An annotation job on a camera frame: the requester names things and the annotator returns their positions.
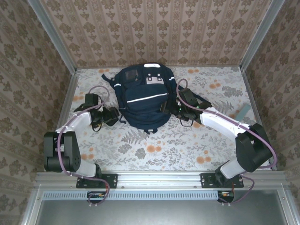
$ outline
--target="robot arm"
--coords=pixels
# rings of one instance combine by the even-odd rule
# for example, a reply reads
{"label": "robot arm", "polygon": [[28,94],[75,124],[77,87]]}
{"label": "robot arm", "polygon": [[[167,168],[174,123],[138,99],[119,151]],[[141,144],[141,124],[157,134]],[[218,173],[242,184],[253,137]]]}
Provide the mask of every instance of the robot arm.
{"label": "robot arm", "polygon": [[[213,107],[207,108],[207,110],[221,114]],[[200,120],[202,124],[214,128],[236,144],[236,158],[226,162],[216,170],[216,179],[221,185],[240,173],[255,171],[272,157],[270,150],[260,140],[229,121],[207,112],[200,114]],[[240,123],[240,125],[250,129],[270,143],[261,125],[257,123],[253,126],[244,123]]]}
{"label": "robot arm", "polygon": [[[270,143],[263,127],[259,124],[250,126],[248,124],[239,123],[238,121],[223,115],[212,107],[209,102],[198,102],[190,89],[184,88],[179,91],[180,98],[194,108],[203,109],[209,112],[199,111],[187,107],[180,99],[174,102],[165,102],[161,111],[166,114],[174,114],[180,120],[196,121],[200,124],[211,127],[220,133],[227,136],[236,144],[236,158],[221,165],[215,171],[215,182],[218,186],[224,187],[226,184],[231,183],[230,179],[239,175],[240,173],[253,172],[260,167],[265,161],[272,157],[272,153],[260,140],[251,135],[249,132],[240,128],[243,126],[252,132],[259,135],[267,143]],[[238,126],[232,124],[228,120],[239,124]]]}
{"label": "robot arm", "polygon": [[74,116],[77,116],[76,120],[73,120],[67,127],[64,125],[55,132],[47,132],[45,134],[44,167],[46,171],[62,172],[57,153],[57,140],[59,133],[65,127],[66,129],[63,131],[60,141],[60,151],[65,169],[86,177],[101,177],[101,170],[98,165],[81,159],[77,142],[77,137],[89,125],[92,125],[93,129],[95,129],[103,122],[112,126],[118,121],[119,113],[115,107],[109,109],[101,107],[82,114],[77,112],[98,105],[98,99],[99,97],[96,94],[86,94],[85,103],[75,110]]}

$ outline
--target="metal frame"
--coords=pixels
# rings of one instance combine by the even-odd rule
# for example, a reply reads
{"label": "metal frame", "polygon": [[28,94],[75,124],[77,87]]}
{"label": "metal frame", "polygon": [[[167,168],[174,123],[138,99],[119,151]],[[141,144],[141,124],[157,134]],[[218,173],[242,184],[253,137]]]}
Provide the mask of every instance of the metal frame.
{"label": "metal frame", "polygon": [[74,93],[76,91],[76,87],[77,87],[77,84],[78,84],[80,73],[81,73],[81,70],[78,69],[76,71],[75,75],[71,77],[70,84],[69,84],[69,87],[67,89],[67,94],[66,94],[66,97],[65,97],[65,101],[64,101],[64,104],[63,104],[61,112],[60,112],[60,118],[57,122],[56,129],[60,128],[68,120],[68,116],[69,116],[69,113],[70,113],[70,109],[71,109]]}
{"label": "metal frame", "polygon": [[[118,191],[215,191],[229,190],[230,188],[201,188],[201,173],[211,171],[193,172],[118,172],[108,171],[105,173],[117,173]],[[299,224],[299,215],[296,210],[294,200],[288,189],[288,182],[283,171],[256,171],[248,173],[248,177],[254,179],[254,190],[277,190],[280,203],[285,214],[288,225]],[[244,180],[244,188],[248,190],[251,181]],[[45,191],[78,191],[76,189],[76,177],[68,177],[62,173],[40,172],[37,174],[36,182],[29,199],[29,203],[23,218],[23,225],[34,225],[37,221],[38,213]],[[81,189],[86,191],[104,191],[104,189]]]}
{"label": "metal frame", "polygon": [[58,32],[56,31],[53,23],[51,22],[41,1],[40,0],[28,0],[28,2],[31,5],[35,14],[37,15],[39,21],[42,23],[45,31],[47,32],[49,38],[51,39],[51,41],[54,44],[55,48],[57,49],[58,53],[60,54],[62,60],[65,62],[71,75],[75,75],[76,64],[73,61],[72,57],[70,56],[69,52],[67,51],[65,45],[63,44]]}
{"label": "metal frame", "polygon": [[246,70],[250,64],[284,2],[285,0],[274,0],[270,3],[270,6],[263,17],[261,24],[259,25],[242,61],[240,62],[240,68],[242,70]]}
{"label": "metal frame", "polygon": [[261,117],[259,116],[259,113],[258,113],[258,109],[256,107],[256,103],[255,103],[255,100],[254,100],[253,93],[251,91],[251,87],[250,87],[250,84],[249,84],[249,81],[248,81],[248,78],[247,78],[247,75],[246,75],[246,71],[241,69],[241,73],[242,73],[242,77],[243,77],[243,80],[244,80],[244,83],[245,83],[245,86],[246,86],[246,90],[247,90],[247,93],[248,93],[248,96],[249,96],[249,100],[250,100],[250,103],[251,103],[251,107],[252,107],[256,122],[259,123],[260,125],[263,125]]}

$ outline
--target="ventilation grille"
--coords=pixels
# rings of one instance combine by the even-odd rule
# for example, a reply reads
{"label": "ventilation grille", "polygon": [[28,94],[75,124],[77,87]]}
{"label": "ventilation grille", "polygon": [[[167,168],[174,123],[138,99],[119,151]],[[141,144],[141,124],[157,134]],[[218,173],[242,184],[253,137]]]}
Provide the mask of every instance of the ventilation grille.
{"label": "ventilation grille", "polygon": [[[45,191],[43,200],[87,200],[87,191]],[[107,200],[216,200],[217,191],[111,191]]]}

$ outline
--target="mounting plate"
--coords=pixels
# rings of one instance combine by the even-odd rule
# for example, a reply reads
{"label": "mounting plate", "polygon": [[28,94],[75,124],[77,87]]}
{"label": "mounting plate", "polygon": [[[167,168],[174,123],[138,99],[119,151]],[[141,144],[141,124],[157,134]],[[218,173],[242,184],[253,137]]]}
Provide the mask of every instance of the mounting plate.
{"label": "mounting plate", "polygon": [[234,188],[243,188],[244,183],[243,179],[240,175],[236,175],[235,177],[230,179],[230,182],[226,183],[225,185],[221,186],[215,177],[214,172],[210,173],[201,173],[201,186],[202,188],[232,188],[234,185]]}
{"label": "mounting plate", "polygon": [[218,191],[217,195],[219,197],[219,199],[217,199],[217,201],[219,203],[232,203],[233,199],[234,199],[234,192],[229,191],[227,196],[223,195],[223,191]]}
{"label": "mounting plate", "polygon": [[86,194],[86,197],[88,199],[89,196],[92,195],[90,197],[90,203],[97,204],[97,203],[99,203],[103,199],[103,197],[104,197],[105,194],[106,194],[105,191],[89,191]]}
{"label": "mounting plate", "polygon": [[[101,176],[108,182],[110,189],[116,189],[118,184],[118,175],[116,173],[104,173]],[[97,180],[87,180],[78,178],[76,188],[105,188],[105,183]]]}

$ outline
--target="backpack strap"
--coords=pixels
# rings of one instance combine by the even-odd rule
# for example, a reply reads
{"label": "backpack strap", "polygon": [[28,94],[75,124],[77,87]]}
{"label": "backpack strap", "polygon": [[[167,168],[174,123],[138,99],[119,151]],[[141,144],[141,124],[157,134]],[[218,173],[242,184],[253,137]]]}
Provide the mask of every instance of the backpack strap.
{"label": "backpack strap", "polygon": [[103,78],[103,80],[109,82],[110,86],[113,88],[113,86],[114,86],[114,77],[112,79],[109,79],[104,74],[102,74],[101,77]]}
{"label": "backpack strap", "polygon": [[199,100],[201,100],[203,102],[211,103],[211,102],[207,101],[206,99],[204,99],[203,97],[201,97],[200,95],[197,95],[195,93],[193,93],[193,95],[194,95],[195,98],[197,98],[197,99],[199,99]]}
{"label": "backpack strap", "polygon": [[152,129],[152,130],[144,130],[147,134],[150,135],[150,133],[156,133],[158,130],[157,129]]}
{"label": "backpack strap", "polygon": [[121,115],[121,117],[120,117],[120,119],[119,119],[119,122],[120,122],[120,123],[126,124],[126,121],[125,121],[125,120],[122,120],[122,118],[123,118],[123,114]]}

